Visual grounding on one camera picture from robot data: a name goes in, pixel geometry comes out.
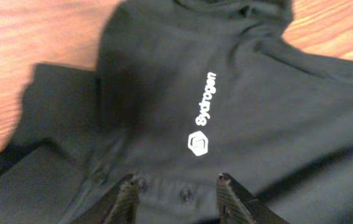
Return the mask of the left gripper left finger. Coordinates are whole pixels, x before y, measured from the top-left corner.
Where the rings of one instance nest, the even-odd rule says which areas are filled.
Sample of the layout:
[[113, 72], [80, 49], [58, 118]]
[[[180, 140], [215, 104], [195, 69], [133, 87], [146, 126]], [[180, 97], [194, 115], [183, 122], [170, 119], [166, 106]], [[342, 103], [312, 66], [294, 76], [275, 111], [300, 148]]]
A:
[[138, 180], [127, 174], [70, 224], [134, 224], [138, 205]]

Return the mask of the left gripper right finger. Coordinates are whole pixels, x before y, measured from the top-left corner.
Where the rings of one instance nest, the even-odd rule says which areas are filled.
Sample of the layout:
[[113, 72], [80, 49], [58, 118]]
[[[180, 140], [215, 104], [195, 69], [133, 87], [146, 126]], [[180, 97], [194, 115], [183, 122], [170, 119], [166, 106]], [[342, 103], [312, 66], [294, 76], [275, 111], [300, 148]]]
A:
[[289, 224], [228, 173], [219, 174], [216, 199], [221, 224]]

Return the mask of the black polo shirt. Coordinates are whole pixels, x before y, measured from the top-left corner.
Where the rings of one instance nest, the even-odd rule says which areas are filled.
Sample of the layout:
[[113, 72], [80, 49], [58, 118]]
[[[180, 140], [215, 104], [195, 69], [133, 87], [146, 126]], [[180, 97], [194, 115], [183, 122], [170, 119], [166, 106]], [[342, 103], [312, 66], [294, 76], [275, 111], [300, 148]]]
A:
[[38, 63], [0, 223], [70, 223], [127, 174], [136, 223], [219, 223], [230, 174], [288, 223], [353, 223], [353, 61], [282, 38], [290, 1], [125, 1], [94, 71]]

